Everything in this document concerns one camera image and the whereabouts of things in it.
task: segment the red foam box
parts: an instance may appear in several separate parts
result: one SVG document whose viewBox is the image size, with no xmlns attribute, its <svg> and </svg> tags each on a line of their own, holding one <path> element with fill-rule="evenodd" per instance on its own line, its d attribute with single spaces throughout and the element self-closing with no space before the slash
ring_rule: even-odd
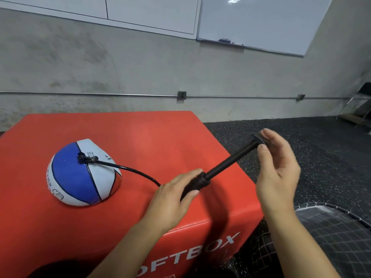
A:
<svg viewBox="0 0 371 278">
<path fill-rule="evenodd" d="M 123 170 L 118 191 L 93 206 L 67 206 L 48 191 L 52 156 L 86 138 L 117 164 L 160 183 L 196 168 L 207 171 L 229 156 L 192 112 L 25 116 L 0 138 L 3 277 L 23 278 L 57 261 L 101 259 L 145 213 L 156 185 Z M 179 225 L 152 249 L 138 276 L 180 277 L 196 264 L 222 262 L 239 250 L 262 217 L 255 184 L 234 164 L 201 190 Z"/>
</svg>

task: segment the cabinet door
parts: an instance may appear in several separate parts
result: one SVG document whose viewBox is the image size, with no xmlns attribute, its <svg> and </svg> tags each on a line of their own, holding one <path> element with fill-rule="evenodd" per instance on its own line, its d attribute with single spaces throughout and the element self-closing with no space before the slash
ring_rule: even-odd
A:
<svg viewBox="0 0 371 278">
<path fill-rule="evenodd" d="M 2 0 L 68 13 L 107 18 L 106 0 Z"/>
<path fill-rule="evenodd" d="M 194 33 L 198 0 L 106 1 L 108 19 L 170 31 Z"/>
</svg>

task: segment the concrete wall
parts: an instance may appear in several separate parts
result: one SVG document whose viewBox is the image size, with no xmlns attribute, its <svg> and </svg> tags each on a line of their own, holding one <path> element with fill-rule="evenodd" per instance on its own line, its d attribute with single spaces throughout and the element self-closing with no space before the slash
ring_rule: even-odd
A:
<svg viewBox="0 0 371 278">
<path fill-rule="evenodd" d="M 371 70 L 371 0 L 334 0 L 305 58 L 0 9 L 0 90 L 347 96 Z M 0 94 L 27 113 L 192 110 L 202 121 L 334 115 L 342 101 Z"/>
</svg>

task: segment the metal pipe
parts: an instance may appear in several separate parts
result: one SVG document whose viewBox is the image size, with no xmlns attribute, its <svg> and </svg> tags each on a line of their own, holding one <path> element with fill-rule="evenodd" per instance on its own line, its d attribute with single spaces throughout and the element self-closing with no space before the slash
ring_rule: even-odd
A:
<svg viewBox="0 0 371 278">
<path fill-rule="evenodd" d="M 32 94 L 32 95 L 59 95 L 59 96 L 126 96 L 126 97 L 173 97 L 177 95 L 172 94 L 120 94 L 120 93 L 55 93 L 55 92 L 25 92 L 25 91 L 0 91 L 0 94 Z M 276 97 L 276 96 L 198 96 L 187 95 L 187 98 L 257 98 L 257 99 L 293 99 L 297 97 Z M 345 100 L 349 97 L 305 97 L 305 99 L 333 99 Z M 355 100 L 363 100 L 367 98 L 356 97 Z"/>
</svg>

